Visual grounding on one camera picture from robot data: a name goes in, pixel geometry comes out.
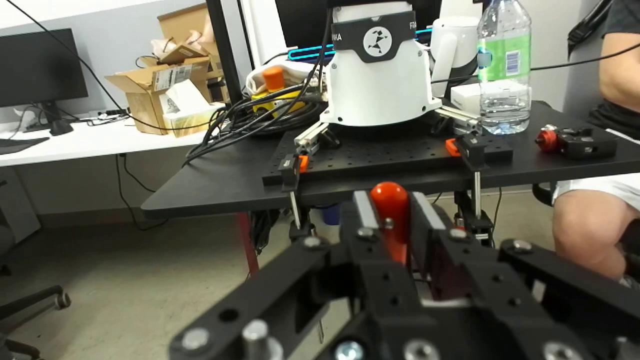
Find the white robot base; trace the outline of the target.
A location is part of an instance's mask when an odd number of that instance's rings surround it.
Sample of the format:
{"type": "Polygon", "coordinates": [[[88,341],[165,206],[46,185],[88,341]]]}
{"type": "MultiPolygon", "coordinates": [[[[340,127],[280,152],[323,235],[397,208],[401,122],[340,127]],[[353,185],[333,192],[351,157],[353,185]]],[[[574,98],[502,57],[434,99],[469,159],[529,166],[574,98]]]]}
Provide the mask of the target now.
{"type": "Polygon", "coordinates": [[[321,122],[390,126],[441,106],[431,93],[430,55],[415,40],[407,0],[335,1],[329,18],[333,55],[323,70],[321,122]]]}

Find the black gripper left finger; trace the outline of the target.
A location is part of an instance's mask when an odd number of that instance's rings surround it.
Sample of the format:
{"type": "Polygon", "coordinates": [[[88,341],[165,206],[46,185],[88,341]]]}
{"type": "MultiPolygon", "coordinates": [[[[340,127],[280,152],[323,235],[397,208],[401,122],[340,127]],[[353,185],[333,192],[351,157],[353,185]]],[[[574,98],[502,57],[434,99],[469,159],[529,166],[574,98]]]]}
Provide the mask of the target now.
{"type": "Polygon", "coordinates": [[[425,360],[422,302],[405,267],[388,255],[381,223],[363,189],[351,195],[353,229],[347,246],[353,265],[355,315],[337,334],[337,360],[425,360]]]}

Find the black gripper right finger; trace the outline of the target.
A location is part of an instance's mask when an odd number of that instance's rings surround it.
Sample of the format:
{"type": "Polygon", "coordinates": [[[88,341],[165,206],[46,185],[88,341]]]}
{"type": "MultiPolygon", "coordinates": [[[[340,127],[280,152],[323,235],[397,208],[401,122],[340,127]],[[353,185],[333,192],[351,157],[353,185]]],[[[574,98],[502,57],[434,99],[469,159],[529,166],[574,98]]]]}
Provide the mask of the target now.
{"type": "Polygon", "coordinates": [[[519,275],[469,231],[453,227],[422,192],[409,193],[409,252],[430,278],[436,300],[463,297],[486,321],[507,327],[534,317],[534,300],[519,275]]]}

